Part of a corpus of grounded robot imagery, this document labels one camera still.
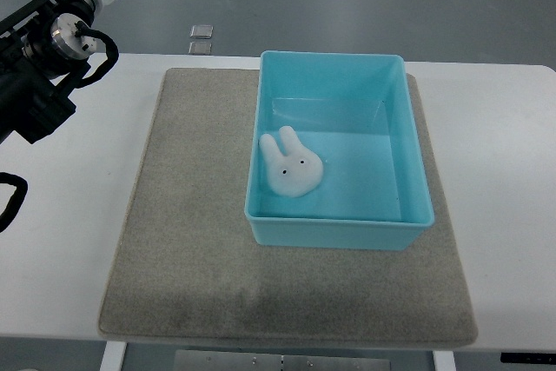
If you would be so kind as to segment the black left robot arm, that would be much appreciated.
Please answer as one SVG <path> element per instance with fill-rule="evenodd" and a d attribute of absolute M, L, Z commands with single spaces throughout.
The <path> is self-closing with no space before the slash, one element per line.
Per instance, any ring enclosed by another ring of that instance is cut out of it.
<path fill-rule="evenodd" d="M 75 89 L 117 63 L 116 43 L 94 29 L 115 0 L 31 0 L 1 22 L 1 137 L 29 143 L 51 135 L 76 111 Z"/>

